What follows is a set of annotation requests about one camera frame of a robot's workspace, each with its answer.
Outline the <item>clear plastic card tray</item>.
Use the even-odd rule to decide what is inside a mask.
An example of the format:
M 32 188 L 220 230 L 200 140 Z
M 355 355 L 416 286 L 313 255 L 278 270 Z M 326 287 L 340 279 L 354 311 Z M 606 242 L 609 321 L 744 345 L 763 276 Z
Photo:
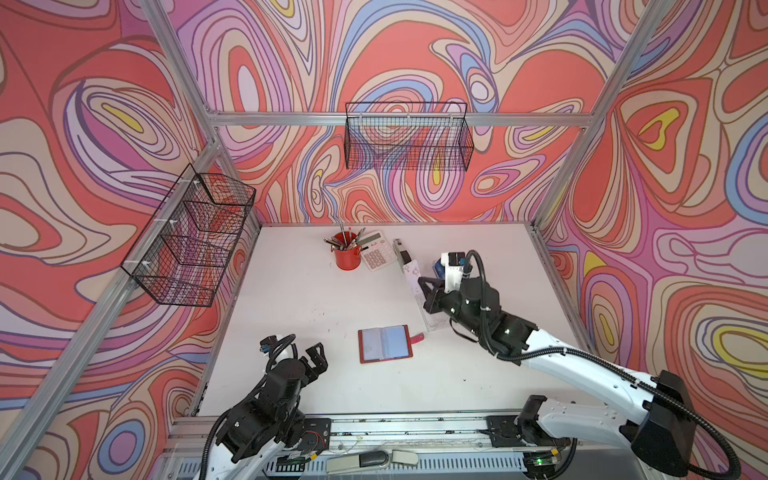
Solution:
M 436 331 L 449 326 L 449 315 L 445 313 L 440 302 L 445 297 L 444 279 L 441 280 L 441 290 L 434 294 L 422 294 L 416 297 L 421 307 L 422 319 L 428 331 Z

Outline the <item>pink floral credit card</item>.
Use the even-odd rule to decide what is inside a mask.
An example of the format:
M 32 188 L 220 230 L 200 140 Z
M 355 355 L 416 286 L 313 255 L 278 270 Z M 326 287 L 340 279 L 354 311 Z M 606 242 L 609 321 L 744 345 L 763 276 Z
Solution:
M 422 276 L 418 261 L 411 260 L 410 262 L 404 264 L 402 271 L 412 294 L 415 297 L 422 295 L 423 292 L 418 282 L 419 278 Z

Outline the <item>red leather card holder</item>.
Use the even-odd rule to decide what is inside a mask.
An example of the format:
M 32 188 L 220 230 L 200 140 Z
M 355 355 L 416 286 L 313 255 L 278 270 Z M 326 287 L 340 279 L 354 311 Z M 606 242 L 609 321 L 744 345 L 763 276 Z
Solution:
M 411 335 L 407 325 L 359 330 L 359 361 L 369 364 L 412 358 L 413 346 L 424 339 L 424 333 Z

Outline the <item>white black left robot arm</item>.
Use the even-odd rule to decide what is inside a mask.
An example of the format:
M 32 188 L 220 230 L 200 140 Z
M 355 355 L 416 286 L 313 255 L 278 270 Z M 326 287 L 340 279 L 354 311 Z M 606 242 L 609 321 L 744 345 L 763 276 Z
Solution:
M 296 336 L 260 342 L 264 375 L 211 427 L 197 479 L 255 479 L 273 462 L 303 465 L 327 450 L 331 421 L 309 419 L 300 410 L 302 390 L 328 369 L 320 342 L 300 355 Z

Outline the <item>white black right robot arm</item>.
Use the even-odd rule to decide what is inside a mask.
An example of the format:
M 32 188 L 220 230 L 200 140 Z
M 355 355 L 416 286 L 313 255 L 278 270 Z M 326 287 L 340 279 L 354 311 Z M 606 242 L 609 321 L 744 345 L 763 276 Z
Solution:
M 454 290 L 428 277 L 419 278 L 418 285 L 426 312 L 446 314 L 495 359 L 558 378 L 607 408 L 600 412 L 532 396 L 518 428 L 527 442 L 541 436 L 574 437 L 629 449 L 643 463 L 669 476 L 740 477 L 742 466 L 734 448 L 695 411 L 679 376 L 669 371 L 656 376 L 634 371 L 569 345 L 504 311 L 497 290 L 480 277 L 464 279 Z

